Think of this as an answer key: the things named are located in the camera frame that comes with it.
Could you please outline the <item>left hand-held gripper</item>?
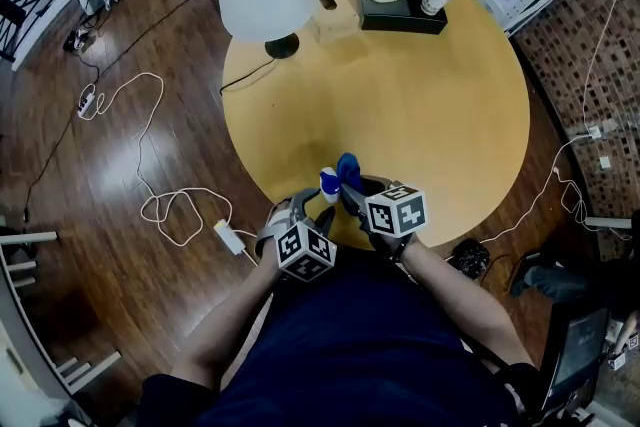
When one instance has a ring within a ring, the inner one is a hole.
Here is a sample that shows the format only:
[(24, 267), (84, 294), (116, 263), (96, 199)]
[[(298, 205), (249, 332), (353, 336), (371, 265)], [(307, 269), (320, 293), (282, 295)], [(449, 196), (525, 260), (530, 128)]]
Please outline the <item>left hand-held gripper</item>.
[(337, 245), (328, 237), (336, 215), (335, 207), (324, 209), (316, 219), (305, 211), (306, 203), (320, 192), (318, 187), (305, 188), (276, 204), (256, 240), (259, 258), (266, 242), (273, 240), (279, 269), (305, 283), (331, 270), (337, 256)]

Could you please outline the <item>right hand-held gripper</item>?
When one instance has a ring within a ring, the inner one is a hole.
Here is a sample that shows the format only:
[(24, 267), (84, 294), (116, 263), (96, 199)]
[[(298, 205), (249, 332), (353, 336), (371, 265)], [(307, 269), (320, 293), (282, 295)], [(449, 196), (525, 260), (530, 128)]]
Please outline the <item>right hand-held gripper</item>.
[(427, 225), (424, 192), (395, 180), (361, 175), (359, 191), (342, 186), (340, 199), (351, 216), (366, 218), (369, 241), (391, 261), (398, 261), (413, 235)]

